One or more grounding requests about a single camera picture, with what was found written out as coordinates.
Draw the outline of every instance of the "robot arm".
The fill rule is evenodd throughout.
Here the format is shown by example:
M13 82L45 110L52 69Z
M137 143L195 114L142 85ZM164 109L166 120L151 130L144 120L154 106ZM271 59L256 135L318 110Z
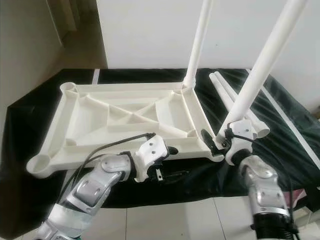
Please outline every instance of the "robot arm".
M278 174L259 156L252 155L251 123L248 120L232 122L225 133L225 159L239 167L240 178L248 189L253 216L251 228L257 239L293 240L293 234L298 231L278 185Z
M74 240L87 229L111 188L118 182L135 179L143 182L155 162L169 156L160 136L154 136L133 154L104 155L94 169L83 176L61 204L55 204L48 219L37 231L35 240Z

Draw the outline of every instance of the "metal screw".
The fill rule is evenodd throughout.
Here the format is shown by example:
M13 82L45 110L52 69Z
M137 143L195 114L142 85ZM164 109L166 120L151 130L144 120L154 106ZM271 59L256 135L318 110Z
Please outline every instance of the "metal screw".
M95 192L94 192L94 194L93 195L97 195L98 193L100 192L100 188L98 188Z
M85 182L82 184L82 187L85 187L88 183L89 183L89 181L85 181Z

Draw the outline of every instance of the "black tablecloth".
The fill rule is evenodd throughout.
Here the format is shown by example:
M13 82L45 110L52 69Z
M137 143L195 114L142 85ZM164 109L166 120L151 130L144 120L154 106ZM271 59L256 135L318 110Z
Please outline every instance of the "black tablecloth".
M213 131L217 133L228 112L209 79L209 73L215 70L198 70L195 91ZM218 70L236 92L248 76L243 69ZM93 73L93 69L64 69L8 107L0 167L1 237L17 237L39 226L48 216L60 193L66 171L36 179L28 174L26 164L39 152L45 139L61 97L59 86L65 82L91 84ZM103 69L98 83L179 82L185 73L185 69ZM320 123L271 76L264 86L320 157ZM294 189L319 186L319 169L262 92L251 109L271 129L268 136L256 141L282 160ZM257 144L252 146L255 154L277 170L281 188L288 190L288 180L279 163L265 149ZM104 207L129 208L247 194L238 179L237 168L224 161L215 163L205 158L164 161L162 171L165 176L173 173L180 177L170 176L164 183L153 180L118 183L112 188Z

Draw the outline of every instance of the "white plastic pipe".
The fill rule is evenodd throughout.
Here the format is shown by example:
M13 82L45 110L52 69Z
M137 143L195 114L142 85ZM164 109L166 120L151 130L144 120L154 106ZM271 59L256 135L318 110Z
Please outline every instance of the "white plastic pipe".
M292 32L307 0L288 0L267 39L215 141L222 143L229 123L241 120L255 100L283 46Z
M229 94L227 93L226 89L222 86L221 82L218 80L217 76L214 73L211 73L209 75L211 82L216 89L217 93L219 94L219 97L221 98L225 108L230 111L232 106L234 105L234 101L231 99ZM256 139L258 137L258 133L255 130L254 127L251 129L253 139Z
M196 86L196 73L199 65L201 50L205 41L213 0L203 0L199 22L196 28L188 69L183 79L183 87Z
M232 101L236 101L238 94L235 92L235 90L229 85L229 83L225 80L225 78L220 74L220 72L216 71L214 72L214 75L216 76L217 80L221 83L225 91L228 93ZM264 121L261 121L249 108L249 110L246 112L245 116L246 119L250 120L252 123L252 126L256 130L257 138L263 138L267 136L270 133L270 128L265 124Z

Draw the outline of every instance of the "white floor tile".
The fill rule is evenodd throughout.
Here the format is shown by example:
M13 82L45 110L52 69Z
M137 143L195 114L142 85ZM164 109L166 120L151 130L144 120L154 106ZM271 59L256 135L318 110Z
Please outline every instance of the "white floor tile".
M185 203L191 240L225 240L213 198Z
M126 209L101 208L82 240L126 240Z
M312 222L306 226L299 227L299 235L303 240L319 240L320 228L315 222Z
M126 240L189 240L184 203L128 208Z
M256 240L256 233L250 228L248 197L216 197L214 201L226 240Z
M309 213L310 213L310 210L306 207L303 207L293 212L293 218L294 220L296 220L306 215L309 215Z

